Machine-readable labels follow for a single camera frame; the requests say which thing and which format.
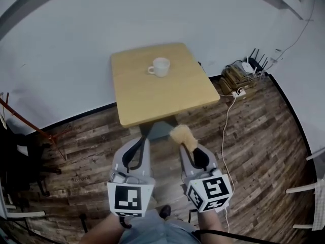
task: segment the black and white marker cube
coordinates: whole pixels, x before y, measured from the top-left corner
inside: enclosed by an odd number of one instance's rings
[[[110,210],[123,217],[144,217],[154,185],[107,183]]]
[[[217,175],[204,179],[191,180],[187,196],[199,212],[223,209],[228,205],[233,191],[228,175]]]

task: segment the electrical outlet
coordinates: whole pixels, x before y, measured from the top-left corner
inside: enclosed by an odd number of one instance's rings
[[[270,61],[273,65],[276,65],[278,63],[278,61],[276,59],[270,58]]]
[[[271,55],[271,61],[273,64],[277,63],[277,61],[281,60],[282,50],[275,49]]]
[[[241,97],[241,96],[243,96],[243,95],[246,95],[246,91],[244,90],[244,89],[242,89],[241,91],[239,91],[238,93],[236,93],[236,92],[234,92],[233,91],[233,97],[234,98],[238,98],[238,97]]]

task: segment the table top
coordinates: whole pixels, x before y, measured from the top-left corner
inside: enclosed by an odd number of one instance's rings
[[[157,57],[170,60],[164,78],[147,73]],[[220,96],[183,43],[149,46],[111,56],[120,123],[143,124],[215,103]]]

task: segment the person's leg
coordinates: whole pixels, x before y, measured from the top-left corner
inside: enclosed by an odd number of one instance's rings
[[[164,220],[159,216],[156,209],[146,211],[145,217],[132,217],[127,224],[132,227],[124,231],[120,244],[128,243],[133,244],[139,242],[141,238],[146,236],[148,242],[155,242],[157,238],[156,234],[146,234],[154,232],[164,226]]]
[[[174,227],[177,227],[177,228],[181,228],[187,232],[192,232],[192,231],[195,231],[196,228],[188,223],[188,222],[184,222],[182,220],[179,220],[176,218],[175,215],[171,214],[171,207],[169,205],[166,205],[164,206],[162,209],[161,209],[161,212],[160,212],[160,217],[162,217],[164,220],[166,220],[166,223],[171,225],[171,226],[174,226]]]
[[[124,231],[119,217],[111,213],[88,231],[79,244],[118,244]]]
[[[196,228],[180,219],[177,219],[176,216],[170,215],[165,221],[165,226],[167,230],[168,239],[179,239],[183,243],[200,243],[197,238],[192,235],[193,231],[196,231]]]

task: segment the black strap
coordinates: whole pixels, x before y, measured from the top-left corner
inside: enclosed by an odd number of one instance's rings
[[[225,236],[225,237],[229,237],[229,238],[235,238],[235,239],[244,240],[244,241],[252,242],[252,243],[259,243],[259,244],[278,244],[278,243],[275,243],[275,242],[261,240],[261,239],[258,239],[258,238],[246,237],[246,236],[232,234],[232,233],[228,233],[228,232],[224,232],[224,231],[219,231],[219,230],[197,230],[197,231],[192,232],[192,234],[196,238],[198,238],[198,239],[200,239],[200,237],[199,237],[200,234],[205,234],[205,233],[210,233],[210,234]]]
[[[188,223],[191,223],[191,214],[192,212],[197,212],[198,210],[197,209],[190,209],[189,210],[189,213],[188,213]]]
[[[126,224],[124,219],[125,219],[125,217],[120,216],[120,224],[122,225],[122,227],[125,228],[125,229],[132,228],[132,225],[131,224]]]
[[[82,224],[83,230],[85,231],[85,233],[87,233],[88,232],[88,229],[87,229],[87,225],[86,225],[86,222],[85,222],[85,220],[87,219],[86,214],[81,214],[79,216],[79,219],[81,220],[81,224]]]
[[[146,143],[146,137],[142,136],[138,142],[136,142],[132,147],[130,147],[129,150],[127,150],[122,157],[122,163],[124,167],[127,169],[127,172],[129,173],[129,170],[136,170],[142,165],[142,158],[143,158],[143,148]],[[140,149],[140,157],[139,161],[136,166],[129,167],[129,163],[132,161],[134,156],[136,155],[137,151]]]

